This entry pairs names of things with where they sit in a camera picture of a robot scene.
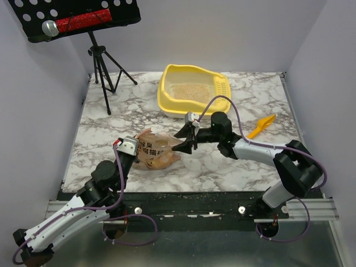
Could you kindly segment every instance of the gray wall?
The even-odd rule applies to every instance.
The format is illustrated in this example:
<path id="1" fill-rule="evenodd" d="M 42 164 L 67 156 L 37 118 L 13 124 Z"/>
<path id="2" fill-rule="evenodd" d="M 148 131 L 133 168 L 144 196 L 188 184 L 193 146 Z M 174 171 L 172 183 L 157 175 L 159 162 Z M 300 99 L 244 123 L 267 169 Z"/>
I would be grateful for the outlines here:
<path id="1" fill-rule="evenodd" d="M 169 63 L 217 71 L 286 71 L 326 2 L 137 1 L 141 22 L 96 32 L 98 43 L 129 71 L 163 71 Z M 71 40 L 92 72 L 89 36 Z M 108 68 L 117 71 L 113 64 Z"/>
<path id="2" fill-rule="evenodd" d="M 356 262 L 356 1 L 328 0 L 288 69 L 291 99 L 306 144 L 329 174 Z"/>
<path id="3" fill-rule="evenodd" d="M 40 223 L 69 157 L 88 76 L 69 39 L 27 42 L 0 1 L 0 266 L 12 233 Z"/>

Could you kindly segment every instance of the yellow litter box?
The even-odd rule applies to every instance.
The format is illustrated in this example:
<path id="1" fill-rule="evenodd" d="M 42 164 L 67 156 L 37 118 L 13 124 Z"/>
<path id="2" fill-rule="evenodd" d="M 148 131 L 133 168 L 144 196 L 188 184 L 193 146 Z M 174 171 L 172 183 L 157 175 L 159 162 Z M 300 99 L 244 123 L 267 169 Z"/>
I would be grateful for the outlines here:
<path id="1" fill-rule="evenodd" d="M 184 118 L 189 111 L 200 115 L 217 95 L 231 98 L 229 81 L 225 75 L 197 66 L 170 64 L 161 77 L 157 100 L 160 109 L 168 117 Z M 204 117 L 210 117 L 216 111 L 227 113 L 230 105 L 228 100 L 218 98 Z"/>

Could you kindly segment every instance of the tripod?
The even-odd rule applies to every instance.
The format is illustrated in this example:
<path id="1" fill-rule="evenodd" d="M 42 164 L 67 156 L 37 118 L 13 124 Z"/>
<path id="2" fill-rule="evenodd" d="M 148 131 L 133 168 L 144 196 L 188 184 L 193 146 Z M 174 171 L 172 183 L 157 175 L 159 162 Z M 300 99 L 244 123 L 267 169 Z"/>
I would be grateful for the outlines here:
<path id="1" fill-rule="evenodd" d="M 124 70 L 123 67 L 120 66 L 119 63 L 117 63 L 117 61 L 112 56 L 110 56 L 110 54 L 108 52 L 106 52 L 105 46 L 98 46 L 98 43 L 95 40 L 95 36 L 94 36 L 93 32 L 88 32 L 88 34 L 89 34 L 91 42 L 93 43 L 93 46 L 88 50 L 88 54 L 89 54 L 89 56 L 93 56 L 95 83 L 96 84 L 99 83 L 98 74 L 97 74 L 97 71 L 99 71 L 100 82 L 101 82 L 102 90 L 104 92 L 104 98 L 105 98 L 105 103 L 106 103 L 106 108 L 107 108 L 107 114 L 111 115 L 109 101 L 108 101 L 107 95 L 106 95 L 106 90 L 108 90 L 109 92 L 112 92 L 112 93 L 116 93 L 118 82 L 121 78 L 122 73 L 124 73 L 134 83 L 134 85 L 137 85 L 137 82 L 127 73 L 127 71 Z M 118 78 L 117 78 L 115 87 L 113 86 L 113 83 L 110 79 L 109 73 L 108 73 L 105 63 L 104 63 L 104 59 L 102 58 L 103 53 L 120 69 L 120 73 L 118 74 Z M 104 77 L 102 74 L 103 72 L 104 72 L 105 78 L 109 84 L 110 89 L 105 87 Z"/>

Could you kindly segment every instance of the plastic bag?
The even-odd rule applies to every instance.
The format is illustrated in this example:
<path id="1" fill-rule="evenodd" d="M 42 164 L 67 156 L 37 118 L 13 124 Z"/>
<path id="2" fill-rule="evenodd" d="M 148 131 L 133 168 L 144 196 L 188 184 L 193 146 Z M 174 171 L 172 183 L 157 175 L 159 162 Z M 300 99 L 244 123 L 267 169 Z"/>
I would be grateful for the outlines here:
<path id="1" fill-rule="evenodd" d="M 133 166 L 141 170 L 162 170 L 181 159 L 172 147 L 182 143 L 181 140 L 171 135 L 160 132 L 151 133 L 151 129 L 145 129 L 135 137 L 139 140 L 140 162 Z"/>

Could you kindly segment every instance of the silver mesh grille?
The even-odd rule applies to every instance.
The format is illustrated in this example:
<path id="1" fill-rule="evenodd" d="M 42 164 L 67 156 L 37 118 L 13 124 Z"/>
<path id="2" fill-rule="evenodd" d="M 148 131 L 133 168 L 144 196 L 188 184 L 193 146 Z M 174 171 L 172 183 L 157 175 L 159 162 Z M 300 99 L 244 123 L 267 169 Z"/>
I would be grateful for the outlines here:
<path id="1" fill-rule="evenodd" d="M 57 29 L 56 23 L 54 21 L 45 21 L 42 23 L 42 30 L 45 35 L 50 37 L 56 37 L 60 32 Z"/>

